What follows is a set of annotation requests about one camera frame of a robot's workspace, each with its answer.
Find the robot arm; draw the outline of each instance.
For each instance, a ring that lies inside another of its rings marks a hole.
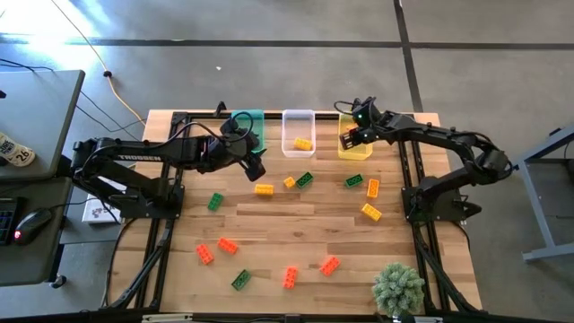
[[[200,126],[211,135],[178,137],[187,127]],[[121,141],[100,138],[74,145],[71,176],[74,184],[100,197],[122,211],[123,217],[174,218],[183,200],[183,186],[169,179],[149,179],[116,161],[165,162],[179,170],[213,172],[237,163],[249,180],[265,174],[261,155],[252,153],[259,145],[250,129],[239,128],[234,118],[227,119],[214,134],[201,124],[191,122],[165,143]],[[126,186],[123,192],[105,180]]]
[[[380,113],[374,105],[374,100],[375,98],[368,97],[363,102],[355,100],[352,104],[352,119],[358,126],[340,135],[343,149],[377,140],[386,140],[389,144],[396,141],[417,141],[452,150],[463,163],[461,169],[454,170],[440,178],[424,178],[420,185],[411,192],[411,207],[405,208],[407,213],[411,212],[412,207],[415,207],[414,211],[432,212],[442,195],[448,194],[457,199],[456,195],[459,194],[453,191],[464,185],[495,183],[505,179],[512,172],[511,167],[507,168],[510,165],[507,155],[485,135],[461,132],[453,127],[450,129],[435,127],[431,123],[420,124],[410,116],[396,112]],[[475,156],[474,147],[482,153]],[[480,212],[478,205],[468,204],[460,199],[456,202],[463,205],[464,214],[455,220],[464,220]]]

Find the orange lego brick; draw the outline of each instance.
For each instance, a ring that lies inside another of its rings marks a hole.
[[[335,271],[335,269],[339,266],[339,264],[341,264],[339,259],[335,258],[334,256],[331,256],[326,260],[325,264],[321,266],[321,269],[319,269],[319,271],[323,273],[323,275],[329,276]]]
[[[235,252],[237,251],[237,245],[225,238],[219,238],[219,242],[217,242],[217,246],[220,249],[223,249],[223,251],[227,251],[229,253],[231,253],[232,255],[235,255]]]
[[[209,252],[209,249],[204,244],[200,244],[196,248],[197,255],[204,262],[205,265],[208,265],[210,262],[213,261],[213,255]]]
[[[375,198],[378,196],[378,180],[369,179],[369,188],[367,189],[367,197]]]
[[[283,279],[283,287],[287,289],[295,287],[296,277],[297,277],[297,268],[294,266],[287,267],[287,273],[285,273],[285,279]]]

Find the concrete floor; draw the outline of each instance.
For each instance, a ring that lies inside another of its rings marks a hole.
[[[0,44],[0,57],[81,68],[87,74],[84,92],[120,124],[132,122],[133,116],[110,93],[90,49],[58,44],[77,34],[51,3],[38,2],[32,9],[22,3],[0,4],[0,13],[5,10],[0,32],[43,36],[26,45]],[[392,0],[58,3],[88,36],[100,38],[400,40]],[[574,40],[574,2],[569,0],[403,0],[403,6],[411,41]],[[143,116],[149,109],[213,109],[220,100],[230,109],[330,109],[335,100],[367,95],[378,96],[381,109],[413,110],[400,48],[97,50],[124,99]],[[413,62],[424,111],[438,112],[443,126],[484,132],[511,157],[574,121],[571,50],[414,49]],[[78,104],[107,122],[86,100]],[[130,131],[139,136],[143,130],[136,125]],[[74,141],[106,134],[76,113],[65,153]],[[456,167],[458,161],[451,163]],[[519,175],[464,191],[483,207],[468,221],[468,231],[484,308],[502,315],[574,321],[574,256],[522,262],[522,251],[544,244]],[[571,241],[573,230],[574,221],[560,221],[558,239]],[[61,272],[68,285],[59,290],[45,284],[2,288],[0,317],[96,309],[110,252],[110,244],[66,247]]]

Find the wooden table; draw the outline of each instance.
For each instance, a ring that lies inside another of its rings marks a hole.
[[[150,111],[143,137],[165,141],[172,112]],[[418,122],[439,123],[435,113],[415,117]],[[214,130],[221,124],[220,120],[195,121]],[[366,161],[342,160],[337,157],[336,121],[318,120],[316,127],[315,155],[291,159],[281,151],[281,120],[265,122],[268,150],[263,162],[267,173],[257,183],[273,184],[273,196],[256,196],[255,183],[248,181],[238,165],[204,175],[185,173],[184,210],[171,242],[161,311],[372,314],[377,308],[371,292],[373,277],[393,262],[417,267],[413,235],[404,220],[399,193],[404,183],[397,146],[376,142]],[[192,128],[192,135],[204,133],[200,127]],[[427,175],[449,172],[444,149],[421,144],[421,150]],[[136,169],[158,177],[161,165],[140,162]],[[284,186],[285,178],[297,179],[306,171],[315,177],[308,188]],[[359,172],[365,179],[380,180],[378,198],[369,201],[383,213],[376,223],[361,214],[367,202],[367,184],[352,189],[344,186],[345,179]],[[206,206],[214,192],[223,194],[224,199],[219,210],[210,212]],[[110,286],[112,301],[142,265],[149,226],[149,220],[135,222],[119,244]],[[465,236],[452,223],[436,223],[436,227],[445,271],[467,300],[480,308]],[[220,237],[238,243],[235,256],[216,247]],[[214,255],[209,266],[196,255],[200,243],[207,244]],[[318,271],[327,255],[341,260],[330,277]],[[292,290],[282,287],[287,266],[299,269]],[[230,284],[243,269],[252,278],[237,292]],[[154,281],[155,269],[146,304]],[[434,275],[430,275],[430,283],[437,303]]]

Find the desk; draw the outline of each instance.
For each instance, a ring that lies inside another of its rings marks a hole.
[[[166,140],[172,112],[150,111],[143,137]],[[437,114],[419,113],[415,117],[418,122],[439,123]],[[194,121],[204,122],[212,129],[221,124],[220,120]],[[265,122],[268,151],[263,162],[267,173],[257,183],[273,184],[273,196],[253,194],[255,184],[237,165],[211,174],[185,173],[186,199],[171,242],[161,311],[372,314],[376,310],[370,290],[373,277],[393,262],[416,268],[413,235],[401,204],[403,175],[396,145],[377,142],[368,160],[342,160],[337,157],[336,121],[317,120],[316,127],[315,155],[290,159],[281,151],[281,120]],[[192,129],[192,135],[204,132],[199,127]],[[449,172],[444,149],[426,144],[421,144],[421,149],[427,175]],[[146,176],[158,177],[161,165],[138,163],[136,169]],[[283,185],[288,176],[296,179],[306,171],[315,177],[308,188],[287,189]],[[344,187],[344,180],[358,172],[365,179],[380,180],[378,198],[369,201],[383,213],[376,223],[361,214],[367,201],[366,183],[360,188]],[[214,192],[224,198],[220,209],[212,213],[206,206]],[[149,226],[148,220],[135,222],[119,244],[110,286],[112,300],[139,270]],[[464,235],[452,223],[436,226],[445,271],[466,299],[480,308]],[[220,237],[238,243],[235,256],[217,249]],[[200,243],[206,243],[214,255],[209,266],[204,266],[196,255],[196,245]],[[327,255],[341,260],[330,277],[317,270]],[[299,269],[292,290],[282,287],[287,266]],[[230,284],[243,269],[252,278],[237,292]],[[154,280],[152,272],[146,304]],[[430,281],[433,300],[437,302],[432,275]]]
[[[11,164],[0,167],[0,196],[28,199],[16,219],[18,222],[37,208],[68,201],[71,180],[50,178],[65,163],[62,149],[84,76],[79,70],[0,73],[0,87],[6,93],[6,98],[0,100],[0,131],[36,153],[36,159],[28,167]],[[6,181],[22,188],[4,193],[10,187]],[[53,215],[52,221],[29,245],[0,247],[0,285],[38,284],[55,278],[53,271],[63,250],[58,242],[64,207],[54,209]]]
[[[67,203],[72,181],[70,179],[49,179],[30,185],[15,184],[15,189],[3,193],[4,197],[25,197],[22,216],[41,207]],[[9,187],[0,186],[0,191]],[[11,243],[0,248],[0,286],[39,284],[49,279],[53,263],[59,264],[61,250],[58,250],[65,207],[52,211],[53,218],[48,226],[30,244],[20,246]]]

